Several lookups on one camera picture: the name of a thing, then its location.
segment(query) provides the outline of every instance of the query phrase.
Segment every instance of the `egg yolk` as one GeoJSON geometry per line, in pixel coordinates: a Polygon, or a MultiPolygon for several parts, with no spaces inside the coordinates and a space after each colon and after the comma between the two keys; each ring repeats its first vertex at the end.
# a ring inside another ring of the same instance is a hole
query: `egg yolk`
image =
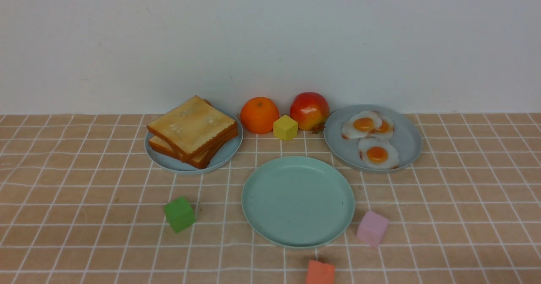
{"type": "Polygon", "coordinates": [[[389,130],[391,129],[391,127],[389,126],[389,124],[385,121],[385,120],[382,120],[381,121],[381,126],[375,130],[376,133],[387,133],[389,132],[389,130]]]}
{"type": "Polygon", "coordinates": [[[368,132],[374,129],[374,121],[369,117],[359,118],[353,122],[353,127],[361,132],[368,132]]]}
{"type": "Polygon", "coordinates": [[[366,151],[366,155],[375,164],[383,163],[389,158],[387,150],[382,147],[371,147],[366,151]]]}

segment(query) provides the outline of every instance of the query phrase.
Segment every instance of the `blue plate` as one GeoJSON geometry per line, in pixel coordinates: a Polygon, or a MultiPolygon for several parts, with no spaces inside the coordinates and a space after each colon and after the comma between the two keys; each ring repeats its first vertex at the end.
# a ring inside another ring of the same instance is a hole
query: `blue plate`
{"type": "Polygon", "coordinates": [[[220,112],[224,113],[225,115],[233,118],[237,122],[238,136],[226,142],[222,146],[222,148],[216,153],[216,155],[214,155],[214,157],[210,161],[210,164],[208,165],[207,168],[198,169],[192,165],[183,163],[182,161],[179,161],[178,159],[174,159],[174,158],[168,157],[166,155],[163,155],[161,153],[154,151],[148,144],[148,140],[154,136],[150,132],[148,132],[147,137],[145,137],[145,149],[147,151],[148,157],[150,157],[152,161],[157,163],[160,167],[164,168],[165,170],[168,170],[180,175],[199,175],[199,174],[214,171],[220,168],[221,166],[225,165],[226,163],[228,163],[228,161],[230,161],[231,158],[238,151],[238,148],[240,147],[240,144],[242,143],[242,136],[243,136],[242,124],[238,120],[238,118],[236,118],[236,116],[233,115],[232,113],[224,111],[223,109],[219,109],[219,108],[216,108],[216,109],[218,109],[220,112]]]}
{"type": "Polygon", "coordinates": [[[413,163],[423,150],[423,138],[415,125],[406,116],[386,107],[360,104],[344,107],[333,112],[325,123],[323,136],[332,153],[350,168],[363,172],[389,173],[400,171],[413,163]],[[363,111],[377,111],[394,122],[394,135],[389,141],[398,151],[398,168],[392,170],[373,169],[361,160],[357,151],[358,139],[342,138],[342,125],[349,118],[363,111]]]}
{"type": "Polygon", "coordinates": [[[346,178],[323,161],[291,156],[261,165],[242,189],[242,211],[274,244],[315,248],[340,236],[355,211],[346,178]]]}

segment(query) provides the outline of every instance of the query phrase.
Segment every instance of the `toy block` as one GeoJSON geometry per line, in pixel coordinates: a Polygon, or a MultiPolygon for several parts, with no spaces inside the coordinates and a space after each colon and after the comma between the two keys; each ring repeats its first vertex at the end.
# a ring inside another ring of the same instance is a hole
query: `toy block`
{"type": "Polygon", "coordinates": [[[387,231],[388,225],[389,220],[375,212],[368,211],[361,224],[359,224],[357,238],[371,247],[377,248],[387,231]]]}
{"type": "Polygon", "coordinates": [[[179,233],[195,223],[194,210],[184,197],[179,197],[165,205],[164,213],[175,233],[179,233]]]}
{"type": "Polygon", "coordinates": [[[284,115],[273,124],[273,134],[276,138],[289,141],[297,136],[299,124],[292,120],[290,116],[284,115]]]}
{"type": "Polygon", "coordinates": [[[306,284],[333,284],[334,266],[310,260],[306,284]]]}

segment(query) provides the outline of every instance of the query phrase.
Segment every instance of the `egg white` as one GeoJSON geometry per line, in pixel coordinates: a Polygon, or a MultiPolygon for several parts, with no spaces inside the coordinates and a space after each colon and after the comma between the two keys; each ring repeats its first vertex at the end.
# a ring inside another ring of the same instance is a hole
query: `egg white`
{"type": "Polygon", "coordinates": [[[398,157],[398,151],[388,141],[375,137],[367,137],[359,140],[357,149],[360,153],[361,159],[371,168],[374,169],[394,169],[398,167],[400,163],[398,157]],[[380,164],[376,164],[370,161],[366,152],[371,147],[383,147],[388,153],[388,159],[380,164]]]}
{"type": "Polygon", "coordinates": [[[374,132],[372,136],[375,136],[379,139],[383,139],[386,141],[390,141],[391,138],[393,138],[394,135],[394,122],[387,116],[383,115],[382,113],[377,112],[377,115],[383,122],[386,122],[389,125],[389,130],[385,133],[378,133],[374,132]]]}
{"type": "Polygon", "coordinates": [[[342,137],[346,139],[359,139],[370,135],[373,131],[362,132],[353,126],[355,120],[364,117],[368,117],[374,122],[374,128],[381,127],[382,121],[381,118],[377,116],[376,112],[363,111],[351,116],[346,122],[344,122],[342,125],[342,137]]]}

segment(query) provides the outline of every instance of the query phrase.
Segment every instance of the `orange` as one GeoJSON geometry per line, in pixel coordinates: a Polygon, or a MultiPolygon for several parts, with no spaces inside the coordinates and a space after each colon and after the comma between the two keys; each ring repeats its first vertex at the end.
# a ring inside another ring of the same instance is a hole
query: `orange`
{"type": "Polygon", "coordinates": [[[250,99],[240,111],[240,121],[247,130],[255,134],[272,132],[273,124],[278,118],[278,108],[267,97],[250,99]]]}

